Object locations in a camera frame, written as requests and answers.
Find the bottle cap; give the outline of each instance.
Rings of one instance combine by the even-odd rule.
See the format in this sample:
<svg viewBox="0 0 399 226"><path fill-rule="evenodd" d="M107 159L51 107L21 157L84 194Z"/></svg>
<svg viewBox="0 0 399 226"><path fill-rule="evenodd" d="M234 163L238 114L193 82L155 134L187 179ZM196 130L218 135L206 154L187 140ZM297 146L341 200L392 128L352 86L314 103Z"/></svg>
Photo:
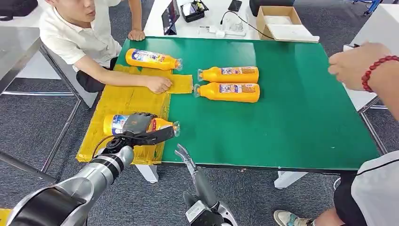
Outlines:
<svg viewBox="0 0 399 226"><path fill-rule="evenodd" d="M197 72L197 78L198 78L198 81L203 81L204 80L204 78L202 77L203 76L203 70L201 70L201 69L198 69L198 72Z"/></svg>
<svg viewBox="0 0 399 226"><path fill-rule="evenodd" d="M175 137L178 137L180 135L180 122L175 121L173 123L173 131L175 132Z"/></svg>
<svg viewBox="0 0 399 226"><path fill-rule="evenodd" d="M201 96L201 86L199 84L194 85L194 97Z"/></svg>
<svg viewBox="0 0 399 226"><path fill-rule="evenodd" d="M183 59L177 59L175 62L175 69L181 71L183 69Z"/></svg>

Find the cardboard box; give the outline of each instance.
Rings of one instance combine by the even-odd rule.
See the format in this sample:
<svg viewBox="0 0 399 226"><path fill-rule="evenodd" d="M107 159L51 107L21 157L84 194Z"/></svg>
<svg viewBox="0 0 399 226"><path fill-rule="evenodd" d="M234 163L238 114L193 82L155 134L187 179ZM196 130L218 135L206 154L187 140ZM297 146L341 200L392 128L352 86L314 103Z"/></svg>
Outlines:
<svg viewBox="0 0 399 226"><path fill-rule="evenodd" d="M294 7L261 6L256 17L256 26L261 40L318 42L302 24Z"/></svg>

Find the black pants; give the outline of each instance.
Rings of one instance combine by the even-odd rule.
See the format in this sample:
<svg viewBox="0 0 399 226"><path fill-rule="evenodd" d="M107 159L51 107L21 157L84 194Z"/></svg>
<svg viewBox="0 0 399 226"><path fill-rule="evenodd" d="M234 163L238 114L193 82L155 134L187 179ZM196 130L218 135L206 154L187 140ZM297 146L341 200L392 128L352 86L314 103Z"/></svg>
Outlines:
<svg viewBox="0 0 399 226"><path fill-rule="evenodd" d="M344 226L367 226L363 213L351 194L354 174L342 174L341 183L334 192L334 204L337 215Z"/></svg>
<svg viewBox="0 0 399 226"><path fill-rule="evenodd" d="M104 68L112 71L113 68L115 67L117 59L118 58L115 57L111 60L110 68L106 68L106 67L104 67ZM89 93L95 93L95 92L102 91L105 87L105 84L97 81L96 79L94 79L90 75L84 73L83 71L78 71L76 73L76 79L78 80L79 84L84 88L84 90L86 90Z"/></svg>

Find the green table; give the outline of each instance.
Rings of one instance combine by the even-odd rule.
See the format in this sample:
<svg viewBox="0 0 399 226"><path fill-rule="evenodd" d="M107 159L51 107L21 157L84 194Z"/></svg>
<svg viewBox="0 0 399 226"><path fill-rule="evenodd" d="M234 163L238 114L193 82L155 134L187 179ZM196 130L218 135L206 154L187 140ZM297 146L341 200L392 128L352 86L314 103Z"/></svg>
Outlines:
<svg viewBox="0 0 399 226"><path fill-rule="evenodd" d="M169 119L180 121L181 135L166 142L163 162L181 162L177 143L196 163L222 167L338 172L379 156L343 86L327 72L320 44L147 37L126 40L117 64L128 66L129 48L182 58L183 70L174 73L193 74L195 83L199 68L259 68L254 104L172 95Z"/></svg>

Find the robotic arm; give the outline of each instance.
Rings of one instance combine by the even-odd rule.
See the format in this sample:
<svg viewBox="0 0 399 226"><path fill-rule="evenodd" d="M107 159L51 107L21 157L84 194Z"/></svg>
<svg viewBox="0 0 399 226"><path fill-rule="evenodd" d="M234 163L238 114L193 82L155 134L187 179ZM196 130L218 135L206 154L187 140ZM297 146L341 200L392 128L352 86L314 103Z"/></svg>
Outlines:
<svg viewBox="0 0 399 226"><path fill-rule="evenodd" d="M155 145L174 136L172 127L135 135L125 131L108 142L75 176L23 198L8 226L82 226L94 203L133 161L135 145Z"/></svg>
<svg viewBox="0 0 399 226"><path fill-rule="evenodd" d="M137 117L149 123L153 115ZM134 146L155 145L175 136L173 127L150 133L132 131L125 130L123 134L115 135L106 148L101 149L75 176L24 197L14 207L6 225L83 226L97 199L133 161ZM190 225L237 226L229 208L218 200L187 150L178 145L175 153L186 163L196 188L196 194L184 194L189 207L186 216Z"/></svg>

